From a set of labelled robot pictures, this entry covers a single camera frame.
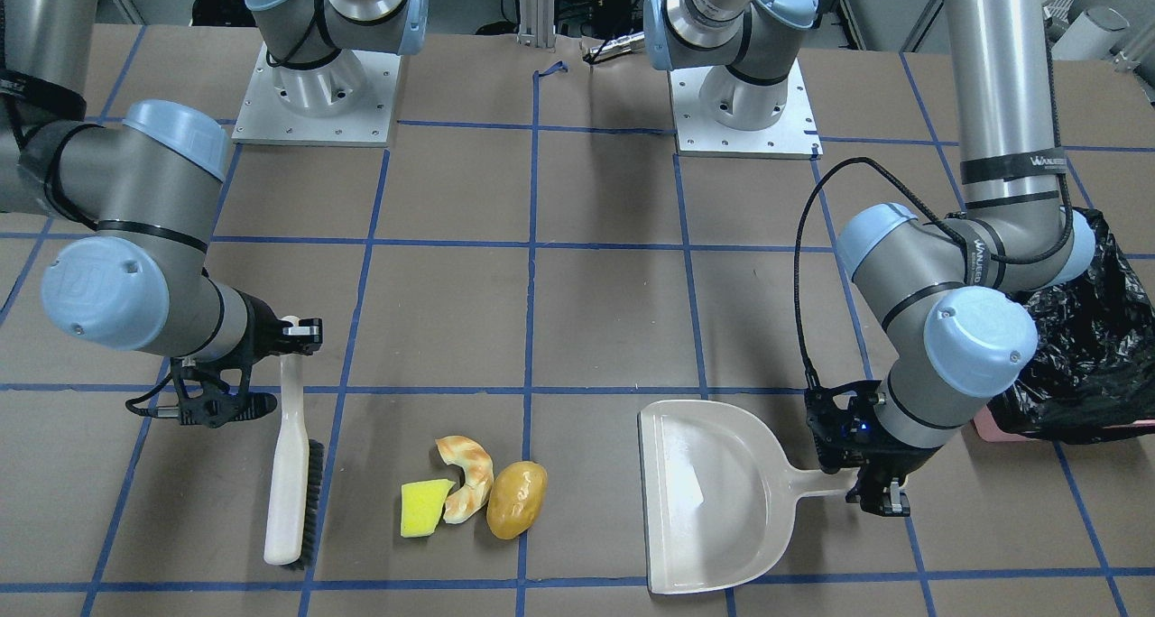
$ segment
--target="yellow sponge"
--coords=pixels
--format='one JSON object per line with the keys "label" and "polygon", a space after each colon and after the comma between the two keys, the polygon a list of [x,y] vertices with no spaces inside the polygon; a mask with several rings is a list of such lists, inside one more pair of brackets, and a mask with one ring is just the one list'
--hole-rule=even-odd
{"label": "yellow sponge", "polygon": [[429,480],[401,485],[401,538],[429,536],[441,520],[453,482]]}

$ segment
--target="white dustpan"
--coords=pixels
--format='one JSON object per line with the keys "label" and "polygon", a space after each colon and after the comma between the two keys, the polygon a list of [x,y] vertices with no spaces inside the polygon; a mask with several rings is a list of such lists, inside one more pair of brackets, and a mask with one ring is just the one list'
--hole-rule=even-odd
{"label": "white dustpan", "polygon": [[649,587],[701,593],[746,583],[782,558],[798,498],[845,493],[855,471],[787,461],[757,416],[715,401],[658,401],[638,417]]}

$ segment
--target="brush handle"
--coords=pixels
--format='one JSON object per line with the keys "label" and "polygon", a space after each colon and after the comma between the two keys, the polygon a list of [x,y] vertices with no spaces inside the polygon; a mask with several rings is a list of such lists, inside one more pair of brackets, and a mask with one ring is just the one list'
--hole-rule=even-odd
{"label": "brush handle", "polygon": [[[296,326],[298,319],[284,318]],[[304,356],[281,356],[281,433],[273,453],[273,482],[264,529],[264,563],[288,565],[300,558],[308,489],[308,434],[305,432]]]}

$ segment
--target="white mounting plate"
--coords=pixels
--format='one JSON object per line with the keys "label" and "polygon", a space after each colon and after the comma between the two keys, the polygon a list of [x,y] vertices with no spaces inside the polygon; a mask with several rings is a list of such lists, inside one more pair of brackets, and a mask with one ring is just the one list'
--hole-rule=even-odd
{"label": "white mounting plate", "polygon": [[790,68],[790,97],[778,122],[763,131],[733,129],[714,120],[698,91],[713,67],[670,72],[670,99],[673,125],[678,131],[678,153],[694,157],[762,157],[810,159],[822,154],[818,125],[810,109],[810,96],[795,60]]}
{"label": "white mounting plate", "polygon": [[273,67],[264,62],[264,45],[237,114],[232,140],[263,146],[387,147],[393,128],[401,57],[353,51],[373,87],[366,99],[335,117],[305,117],[285,105],[273,84]]}

